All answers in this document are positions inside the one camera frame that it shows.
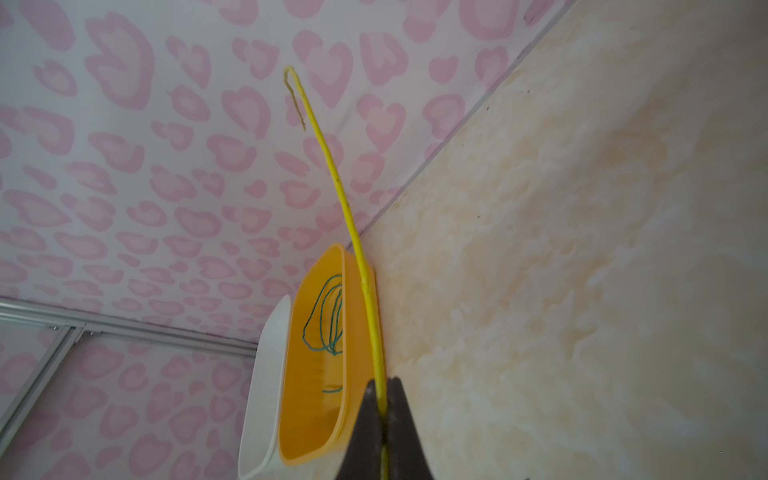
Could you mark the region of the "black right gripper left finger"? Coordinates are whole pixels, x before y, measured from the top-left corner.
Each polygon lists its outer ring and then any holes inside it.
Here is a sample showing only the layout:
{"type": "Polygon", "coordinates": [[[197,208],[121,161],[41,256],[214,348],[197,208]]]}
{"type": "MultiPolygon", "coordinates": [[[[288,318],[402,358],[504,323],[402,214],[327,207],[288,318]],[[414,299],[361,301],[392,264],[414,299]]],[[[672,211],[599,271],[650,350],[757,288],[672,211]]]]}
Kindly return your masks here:
{"type": "Polygon", "coordinates": [[[380,480],[384,430],[376,384],[366,386],[358,416],[336,480],[380,480]]]}

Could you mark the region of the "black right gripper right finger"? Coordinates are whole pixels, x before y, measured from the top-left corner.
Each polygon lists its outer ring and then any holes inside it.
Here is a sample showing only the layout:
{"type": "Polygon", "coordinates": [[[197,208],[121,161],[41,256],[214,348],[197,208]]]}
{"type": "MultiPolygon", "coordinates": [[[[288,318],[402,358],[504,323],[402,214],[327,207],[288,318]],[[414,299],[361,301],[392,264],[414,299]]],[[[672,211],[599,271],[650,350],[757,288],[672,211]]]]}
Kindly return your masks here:
{"type": "Polygon", "coordinates": [[[391,480],[433,480],[402,381],[387,384],[386,448],[391,480]]]}

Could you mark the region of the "white plastic tray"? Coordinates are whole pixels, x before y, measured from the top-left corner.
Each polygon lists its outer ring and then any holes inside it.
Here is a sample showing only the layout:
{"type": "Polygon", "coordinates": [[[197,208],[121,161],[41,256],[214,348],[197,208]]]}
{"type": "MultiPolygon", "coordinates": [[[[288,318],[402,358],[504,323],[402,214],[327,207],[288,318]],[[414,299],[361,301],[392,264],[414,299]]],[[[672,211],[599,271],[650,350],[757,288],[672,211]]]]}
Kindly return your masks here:
{"type": "Polygon", "coordinates": [[[291,297],[286,295],[258,341],[239,448],[240,479],[263,479],[284,467],[278,438],[291,309],[291,297]]]}

